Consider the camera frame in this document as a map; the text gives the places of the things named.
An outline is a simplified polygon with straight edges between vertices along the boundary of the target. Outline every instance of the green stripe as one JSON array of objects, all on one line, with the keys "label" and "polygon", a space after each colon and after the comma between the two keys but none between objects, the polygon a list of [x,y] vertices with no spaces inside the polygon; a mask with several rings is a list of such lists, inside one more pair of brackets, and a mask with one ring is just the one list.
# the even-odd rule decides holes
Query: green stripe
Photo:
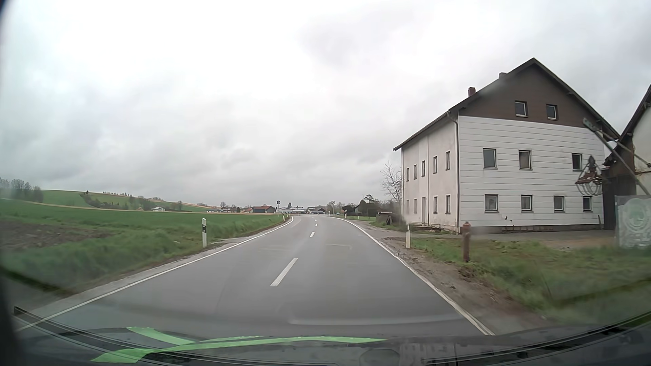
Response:
[{"label": "green stripe", "polygon": [[190,341],[189,339],[183,339],[175,337],[173,335],[168,335],[161,333],[154,328],[142,328],[142,327],[126,327],[128,330],[144,335],[145,337],[157,339],[159,341],[171,343],[172,345],[188,345],[189,343],[194,343],[195,341]]},{"label": "green stripe", "polygon": [[257,337],[261,337],[261,335],[243,335],[241,337],[213,338],[213,339],[207,339],[202,342],[236,341],[238,339],[249,339],[249,338],[257,338]]},{"label": "green stripe", "polygon": [[213,348],[226,348],[226,347],[241,347],[241,346],[256,346],[256,345],[272,345],[275,343],[287,343],[298,341],[323,341],[323,342],[339,342],[339,343],[369,343],[386,341],[386,339],[379,338],[357,338],[357,337],[291,337],[291,338],[273,338],[273,339],[251,339],[248,341],[239,342],[222,342],[222,343],[195,343],[192,345],[180,345],[170,348],[159,350],[149,348],[128,348],[114,352],[107,352],[101,356],[94,358],[94,362],[108,362],[108,363],[136,363],[141,358],[148,354],[160,352],[174,352],[174,351],[192,351],[192,350],[208,350]]}]

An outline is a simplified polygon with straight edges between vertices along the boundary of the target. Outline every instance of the roof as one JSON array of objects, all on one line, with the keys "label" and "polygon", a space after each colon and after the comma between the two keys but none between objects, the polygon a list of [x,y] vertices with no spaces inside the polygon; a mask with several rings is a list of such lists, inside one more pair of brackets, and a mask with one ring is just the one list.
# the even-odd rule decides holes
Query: roof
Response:
[{"label": "roof", "polygon": [[[633,131],[635,130],[635,127],[637,127],[637,124],[640,122],[642,119],[642,115],[644,115],[644,111],[646,111],[647,108],[651,107],[651,85],[649,85],[649,88],[646,90],[646,94],[644,94],[644,97],[640,101],[640,104],[637,106],[637,109],[633,113],[633,116],[631,117],[631,120],[628,121],[628,124],[624,128],[624,131],[622,132],[622,138],[620,139],[620,143],[624,144],[628,139],[633,137]],[[615,151],[617,153],[621,153],[622,147],[617,145],[615,147]],[[611,165],[615,161],[615,156],[611,152],[610,155],[606,158],[605,165]]]},{"label": "roof", "polygon": [[496,88],[499,88],[499,87],[503,86],[504,81],[506,81],[508,79],[512,79],[513,77],[516,77],[520,72],[522,72],[523,70],[527,69],[528,67],[534,66],[534,65],[538,66],[547,76],[549,76],[551,79],[556,81],[561,86],[561,88],[565,89],[565,91],[569,95],[574,96],[576,98],[576,100],[585,109],[590,111],[590,113],[592,113],[593,115],[597,116],[598,121],[603,125],[604,129],[606,130],[606,132],[610,136],[613,136],[616,139],[619,138],[619,134],[617,133],[617,131],[610,124],[608,124],[608,122],[606,122],[606,120],[599,113],[597,113],[597,111],[595,111],[594,108],[592,108],[592,106],[590,104],[588,104],[588,102],[586,102],[580,95],[578,95],[572,88],[570,88],[569,85],[565,84],[565,82],[563,80],[561,80],[558,76],[556,76],[556,74],[551,72],[550,69],[545,67],[545,65],[543,65],[542,63],[540,63],[540,61],[536,60],[536,58],[533,57],[530,60],[528,60],[527,62],[521,64],[520,66],[518,66],[515,69],[511,70],[510,72],[506,73],[505,76],[496,79],[495,81],[488,84],[487,86],[479,89],[477,92],[475,92],[475,94],[469,96],[468,98],[466,98],[466,99],[462,100],[461,102],[457,103],[452,108],[448,109],[444,114],[438,116],[435,120],[428,123],[425,127],[421,128],[418,132],[416,132],[415,134],[411,135],[408,139],[403,141],[400,145],[393,148],[393,151],[398,150],[399,148],[401,148],[404,145],[406,145],[407,143],[409,143],[411,140],[414,140],[420,134],[425,132],[429,127],[432,127],[435,123],[445,119],[445,117],[448,117],[450,114],[456,113],[457,111],[459,111],[459,109],[467,107],[470,103],[474,102],[478,98],[481,98],[481,96],[486,94],[487,92],[491,92],[492,90],[495,90]]}]

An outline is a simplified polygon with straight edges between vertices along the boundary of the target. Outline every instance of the wiper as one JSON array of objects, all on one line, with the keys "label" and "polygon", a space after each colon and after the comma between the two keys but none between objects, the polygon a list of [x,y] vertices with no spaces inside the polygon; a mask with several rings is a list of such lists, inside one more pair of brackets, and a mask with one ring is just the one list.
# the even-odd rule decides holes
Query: wiper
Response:
[{"label": "wiper", "polygon": [[533,343],[531,345],[522,346],[518,348],[513,348],[510,350],[500,350],[500,351],[490,351],[482,354],[474,354],[468,356],[454,356],[448,358],[426,358],[426,366],[436,366],[436,365],[494,365],[502,364],[505,362],[511,361],[522,361],[526,358],[533,358],[544,356],[553,352],[570,350],[572,348],[580,347],[587,345],[596,341],[604,341],[606,338],[610,338],[614,335],[622,335],[629,332],[628,338],[625,340],[630,345],[644,343],[644,339],[641,334],[634,332],[635,328],[644,326],[651,322],[651,311],[638,315],[636,317],[631,317],[622,322],[612,324],[609,326],[602,326],[595,328],[593,330],[586,331],[584,333],[571,335],[567,337],[562,337],[554,339],[553,341],[545,341],[540,343]]}]

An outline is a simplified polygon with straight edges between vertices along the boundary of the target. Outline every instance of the white dashed center line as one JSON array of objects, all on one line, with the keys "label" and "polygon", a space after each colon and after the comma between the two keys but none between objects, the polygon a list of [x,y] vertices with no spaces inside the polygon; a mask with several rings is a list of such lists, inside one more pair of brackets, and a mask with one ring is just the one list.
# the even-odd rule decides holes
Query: white dashed center line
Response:
[{"label": "white dashed center line", "polygon": [[298,258],[294,258],[292,259],[291,262],[289,262],[289,264],[287,264],[287,267],[285,267],[285,269],[281,272],[281,274],[279,274],[278,277],[276,277],[276,279],[271,283],[271,287],[278,287],[278,285],[280,285],[280,282],[287,275],[287,272],[289,272],[289,270],[292,269],[292,266],[294,265],[294,263],[296,263],[297,260]]}]

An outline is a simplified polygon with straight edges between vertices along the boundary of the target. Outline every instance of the wooden post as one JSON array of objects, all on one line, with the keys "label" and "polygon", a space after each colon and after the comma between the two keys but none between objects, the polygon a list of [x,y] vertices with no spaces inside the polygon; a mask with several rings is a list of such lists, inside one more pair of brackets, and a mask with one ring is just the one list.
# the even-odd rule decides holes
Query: wooden post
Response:
[{"label": "wooden post", "polygon": [[411,229],[409,229],[409,224],[407,224],[407,249],[411,248]]},{"label": "wooden post", "polygon": [[470,261],[470,228],[471,225],[468,221],[466,221],[461,226],[461,235],[464,247],[464,262],[466,263]]}]

